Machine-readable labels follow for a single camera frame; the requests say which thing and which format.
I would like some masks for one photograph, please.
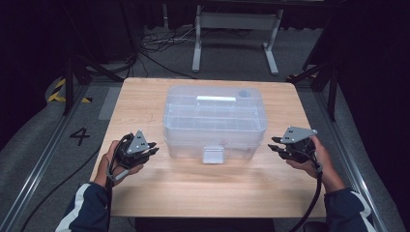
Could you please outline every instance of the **clear plastic container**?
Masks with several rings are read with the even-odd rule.
[[[178,85],[168,90],[163,125],[171,157],[222,163],[251,159],[267,119],[257,89]]]

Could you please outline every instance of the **person's left hand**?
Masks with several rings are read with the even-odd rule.
[[[105,153],[104,155],[102,155],[102,159],[100,161],[99,164],[99,169],[97,171],[97,175],[96,178],[94,179],[94,183],[102,186],[105,188],[105,184],[106,184],[106,169],[108,168],[110,162],[112,161],[112,158],[114,157],[114,151],[115,148],[118,146],[118,144],[120,143],[120,141],[115,140],[112,141],[111,146],[109,146],[109,150],[107,153]],[[114,161],[113,167],[116,167],[113,173],[113,176],[116,177],[119,174],[121,174],[123,171],[125,171],[125,168],[122,166],[117,166],[117,160]],[[141,170],[144,167],[143,164],[139,164],[135,167],[133,167],[132,169],[130,169],[130,172],[124,176],[123,178],[121,178],[118,181],[114,182],[114,186],[117,186],[118,184],[120,184],[127,176],[133,175],[135,173],[137,173],[139,170]]]

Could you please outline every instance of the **person's hand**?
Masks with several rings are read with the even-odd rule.
[[[325,186],[326,192],[344,189],[344,183],[341,181],[333,166],[332,159],[329,155],[328,150],[322,145],[320,140],[315,135],[312,136],[310,139],[316,147],[317,161],[320,164],[322,164],[322,183]],[[316,170],[313,168],[311,160],[308,160],[304,163],[298,163],[294,160],[287,159],[286,163],[291,165],[293,168],[306,171],[306,173],[313,178],[317,178],[317,173]]]
[[[115,148],[118,146],[119,143],[120,143],[120,141],[117,141],[117,140],[112,141],[111,146],[109,146],[108,152],[106,154],[102,155],[102,159],[100,161],[99,169],[97,171],[96,178],[94,179],[94,183],[96,183],[96,184],[98,184],[98,185],[100,185],[104,188],[105,188],[105,184],[106,184],[106,170],[107,170],[110,162],[113,160]],[[114,170],[114,173],[113,173],[114,177],[118,176],[119,174],[121,174],[125,170],[124,167],[117,166],[117,165],[118,165],[117,160],[115,160],[114,164],[112,165],[114,168],[116,167],[115,170]],[[139,165],[133,167],[132,169],[130,169],[130,172],[126,176],[124,176],[122,179],[120,179],[118,181],[115,181],[114,186],[117,186],[118,184],[120,184],[127,176],[130,176],[130,175],[133,175],[133,174],[137,173],[143,167],[144,167],[143,164],[139,164]]]

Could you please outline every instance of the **jacket sleeve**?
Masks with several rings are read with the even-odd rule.
[[[329,231],[371,231],[371,209],[363,197],[351,188],[325,194],[326,223]]]
[[[82,185],[55,231],[108,231],[106,190],[94,183]]]

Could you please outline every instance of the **wooden table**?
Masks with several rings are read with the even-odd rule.
[[[263,96],[268,118],[264,140],[253,159],[203,164],[174,159],[163,139],[162,115],[172,85],[246,86]],[[102,150],[130,131],[142,130],[160,150],[136,175],[114,188],[112,215],[119,217],[299,218],[314,195],[316,180],[295,170],[268,147],[288,126],[309,128],[295,87],[289,83],[128,78],[109,123]],[[321,194],[311,217],[324,217]]]

